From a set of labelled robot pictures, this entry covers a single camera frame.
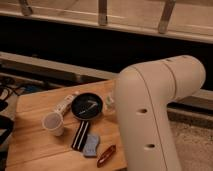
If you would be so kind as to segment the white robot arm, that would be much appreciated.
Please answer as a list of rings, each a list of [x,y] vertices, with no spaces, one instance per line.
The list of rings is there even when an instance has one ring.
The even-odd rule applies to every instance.
[[[203,64],[188,55],[130,65],[115,80],[114,104],[128,171],[182,171],[167,105],[204,84]]]

